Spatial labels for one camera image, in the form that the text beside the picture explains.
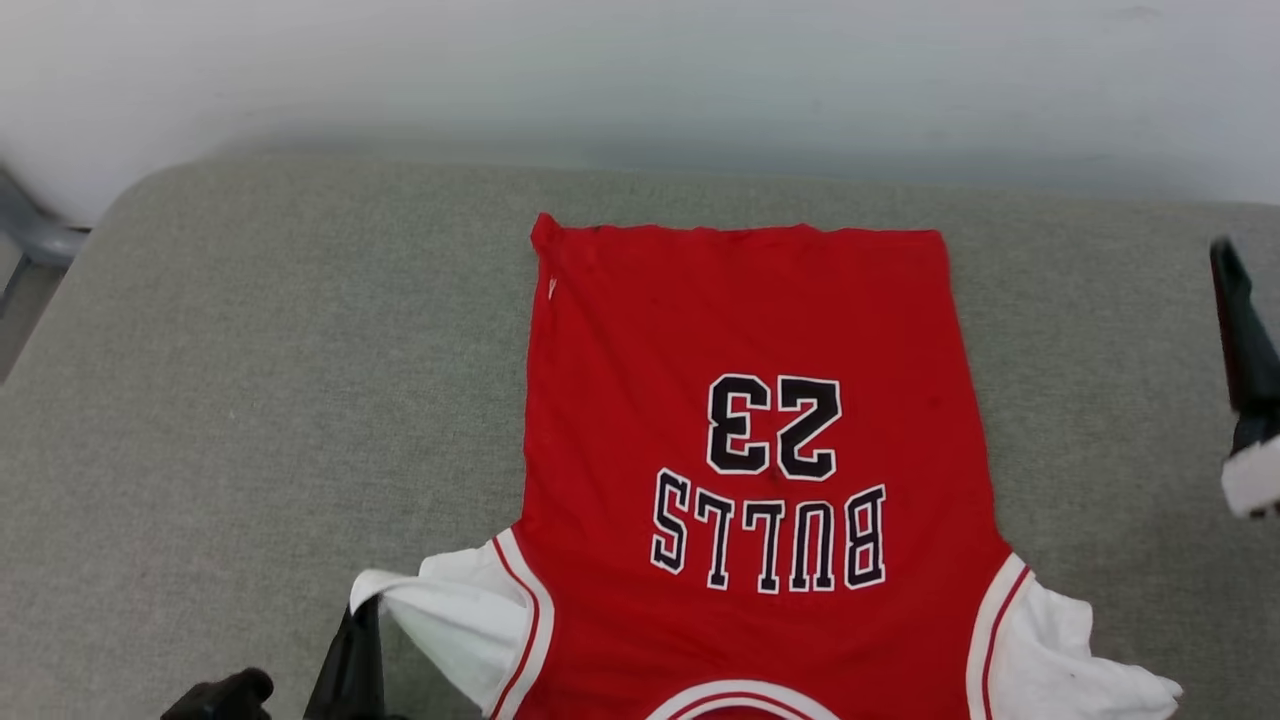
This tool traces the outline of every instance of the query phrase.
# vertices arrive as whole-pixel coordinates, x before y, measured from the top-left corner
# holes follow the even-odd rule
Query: white wall
[[[1275,0],[0,0],[0,161],[92,223],[306,147],[1280,202]]]

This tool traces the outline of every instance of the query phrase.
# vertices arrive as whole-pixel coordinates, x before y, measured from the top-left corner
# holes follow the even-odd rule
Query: white trim
[[[511,530],[507,529],[503,532],[509,533]],[[498,538],[495,537],[489,542],[497,546]],[[506,552],[503,552],[499,557],[502,556],[506,556]],[[502,566],[502,560],[499,560],[498,564],[499,566]],[[502,568],[503,573],[507,573],[507,569],[504,566]],[[503,673],[502,680],[498,683],[498,689],[493,693],[492,705],[486,705],[485,707],[481,708],[481,715],[484,717],[494,717],[494,712],[498,710],[495,706],[498,701],[503,700],[503,691],[506,691],[507,687],[511,685],[511,680],[516,675],[516,670],[520,669],[520,661],[525,655],[525,648],[529,647],[529,643],[532,641],[534,637],[534,597],[529,594],[529,591],[526,591],[522,584],[515,582],[515,578],[512,578],[512,584],[516,585],[516,589],[520,592],[521,600],[525,602],[525,607],[529,609],[529,611],[525,612],[525,637],[521,641],[520,646],[516,648],[516,656],[515,659],[512,659],[511,667],[507,667],[507,671]]]
[[[744,697],[723,697],[680,712],[699,700],[721,694],[740,694]],[[671,700],[662,703],[658,710],[649,714],[646,720],[691,720],[712,710],[723,707],[755,707],[768,710],[778,717],[786,720],[840,720],[836,714],[823,707],[823,705],[809,696],[797,693],[791,688],[764,683],[760,680],[717,680],[703,683],[676,693]]]
[[[1025,568],[1027,564],[1020,557],[1010,553],[996,577],[992,578],[991,584],[987,585],[987,594],[983,596],[982,605],[978,606],[973,637],[969,639],[969,660],[965,665],[965,693],[969,696],[970,720],[988,720],[987,708],[983,705],[984,688],[982,683],[982,675],[987,666],[987,650],[992,647],[992,633],[998,632],[996,621],[1000,619],[1000,609],[1005,606],[1005,600],[1009,598],[1009,593],[1018,584],[1018,578],[1021,577]],[[1020,593],[1021,588],[1027,585],[1028,583],[1023,582],[1018,592]]]
[[[705,715],[713,710],[722,710],[726,707],[754,707],[756,710],[768,711],[774,717],[781,717],[782,720],[810,720],[806,715],[796,715],[786,707],[776,702],[769,702],[767,700],[759,700],[754,697],[722,697],[719,700],[713,700],[710,702],[704,702],[698,707],[694,707],[689,712],[684,712],[671,720],[691,720],[700,715]]]
[[[552,643],[552,628],[556,624],[556,607],[552,605],[552,596],[547,592],[547,587],[543,585],[541,580],[529,569],[529,564],[525,562],[525,555],[520,552],[520,544],[516,542],[516,536],[511,532],[511,528],[498,533],[494,542],[502,551],[502,556],[507,560],[507,565],[516,575],[516,579],[527,585],[529,591],[532,592],[532,597],[527,598],[530,601],[529,618],[531,625],[534,603],[536,603],[538,609],[538,625],[530,628],[530,638],[526,641],[529,657],[524,659],[522,648],[521,657],[516,660],[511,669],[512,673],[518,670],[518,675],[506,679],[498,691],[498,700],[494,701],[500,701],[502,705],[485,712],[488,717],[511,720],[516,716],[516,711],[520,710],[520,705],[525,701],[525,696],[529,694],[529,689],[534,685],[534,680],[538,679],[539,673],[543,670],[543,664],[547,661],[547,650]],[[524,588],[521,588],[521,593],[527,596]],[[520,667],[521,659],[525,660],[522,669]]]

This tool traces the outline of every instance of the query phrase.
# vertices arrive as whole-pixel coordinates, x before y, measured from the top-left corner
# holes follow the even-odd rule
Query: red stripe trim
[[[991,639],[987,642],[987,660],[982,664],[982,708],[987,714],[987,720],[995,720],[991,715],[991,657],[996,653],[996,635],[1000,633],[1000,623],[1005,619],[1005,611],[1014,602],[1014,596],[1018,594],[1018,588],[1023,587],[1023,580],[1030,573],[1030,568],[1023,568],[1023,571],[1018,574],[1018,579],[1014,580],[1014,587],[1009,588],[1009,594],[1005,596],[1005,602],[1000,606],[1000,612],[996,614],[996,621],[991,625]]]
[[[507,701],[507,693],[511,692],[511,688],[516,684],[516,680],[518,680],[520,675],[525,671],[525,665],[529,664],[529,653],[534,648],[534,635],[538,634],[538,619],[540,609],[538,607],[538,596],[534,594],[534,591],[531,591],[529,585],[525,584],[525,580],[521,580],[520,577],[516,575],[515,571],[512,571],[511,565],[507,562],[507,556],[502,552],[502,543],[499,543],[495,539],[493,543],[493,548],[498,551],[498,560],[502,562],[502,568],[507,570],[507,574],[511,575],[511,579],[516,580],[516,583],[525,589],[525,593],[529,594],[529,598],[534,603],[534,618],[532,623],[529,625],[529,639],[525,641],[525,652],[521,653],[520,664],[516,665],[516,671],[511,674],[511,679],[507,680],[507,687],[502,688],[502,694],[498,696],[498,702],[495,702],[493,706],[493,715],[494,717],[497,717],[498,714],[502,712],[502,703]]]

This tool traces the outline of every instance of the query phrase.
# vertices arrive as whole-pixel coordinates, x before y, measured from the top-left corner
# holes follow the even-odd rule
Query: jersey
[[[1042,588],[996,528],[941,236],[543,215],[534,246],[520,520],[353,605],[498,638],[454,673],[495,717],[993,719]],[[460,577],[493,606],[442,610]]]

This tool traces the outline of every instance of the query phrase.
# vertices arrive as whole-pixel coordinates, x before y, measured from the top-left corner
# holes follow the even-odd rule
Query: fabric
[[[1242,518],[1280,503],[1280,437],[1229,457],[1222,464],[1222,492],[1231,512]]]
[[[429,557],[416,578],[366,570],[351,596],[352,611],[380,598],[419,650],[443,662],[449,682],[463,688],[486,717],[515,675],[534,624],[531,603],[509,600],[520,594],[520,584],[498,561],[498,542],[512,542],[509,532],[480,548],[445,555],[467,559],[471,569],[462,577],[453,573],[453,564]],[[495,633],[517,620],[525,632]],[[988,692],[970,698],[972,714],[983,717],[989,706],[996,719],[1160,720],[1176,711],[1181,687],[1142,667],[1093,657],[1092,626],[1087,602],[1046,589],[1028,574],[998,632],[986,632],[987,626],[974,633],[978,644],[993,642],[989,666],[979,669],[989,673]],[[987,650],[982,647],[983,657]]]
[[[1027,569],[996,530],[941,236],[541,215],[532,242],[525,506],[489,551],[529,630],[486,712],[993,720]],[[410,583],[357,585],[379,582]],[[1082,705],[1050,685],[1039,710]],[[1019,697],[1004,717],[1033,716]]]
[[[509,527],[540,210],[938,228],[1004,537],[1179,720],[1275,716],[1280,525],[1222,500],[1207,255],[1280,318],[1280,209],[337,158],[159,173],[59,287],[0,387],[0,707],[157,717],[256,665],[298,717],[361,569]],[[394,628],[390,710],[477,716]]]

